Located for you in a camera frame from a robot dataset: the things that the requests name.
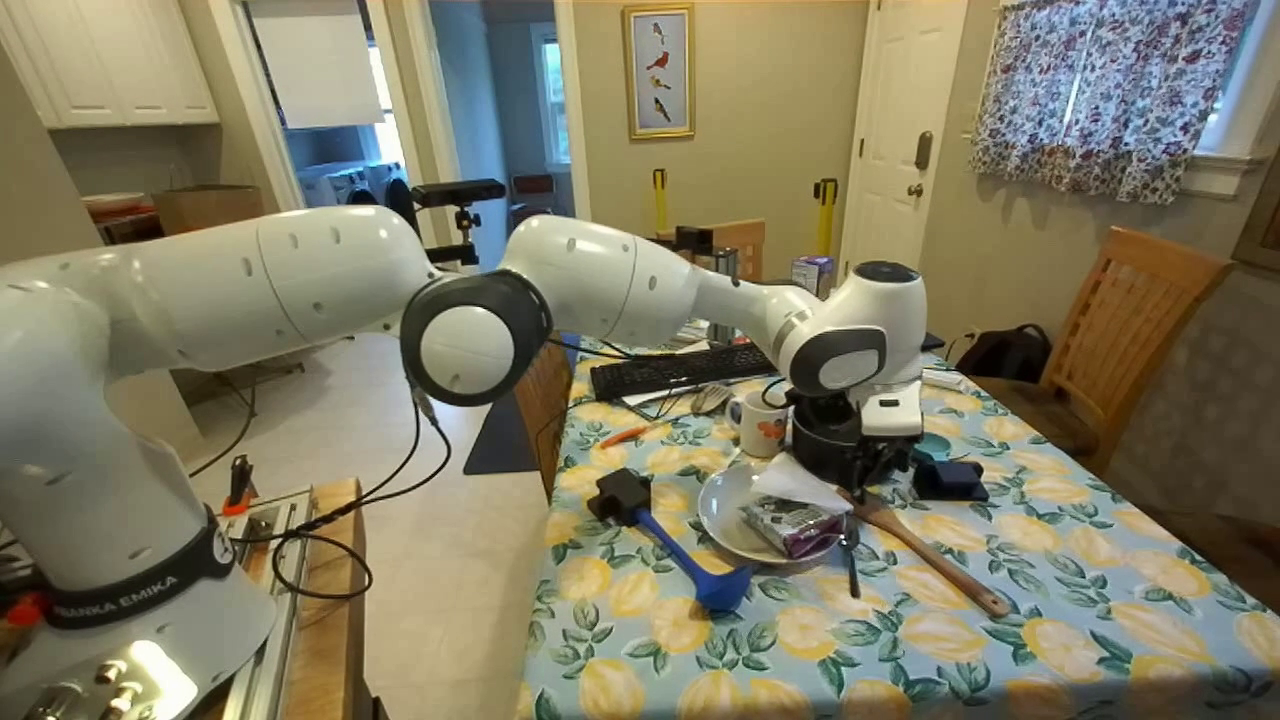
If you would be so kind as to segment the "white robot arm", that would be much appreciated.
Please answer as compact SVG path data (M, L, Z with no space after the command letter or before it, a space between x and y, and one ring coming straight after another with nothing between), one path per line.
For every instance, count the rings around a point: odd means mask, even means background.
M0 272L0 521L48 580L4 664L4 720L179 720L268 633L179 456L109 389L150 369L236 369L374 322L421 395L483 405L556 333L658 346L690 318L745 333L808 395L899 376L925 275L865 258L833 296L709 272L644 236L533 216L486 272L438 272L388 209L300 209L187 236L15 258Z

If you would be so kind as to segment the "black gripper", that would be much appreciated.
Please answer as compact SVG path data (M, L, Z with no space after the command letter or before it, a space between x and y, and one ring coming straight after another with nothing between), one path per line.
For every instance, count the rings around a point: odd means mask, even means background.
M794 447L854 447L865 439L859 406L842 392L790 395Z

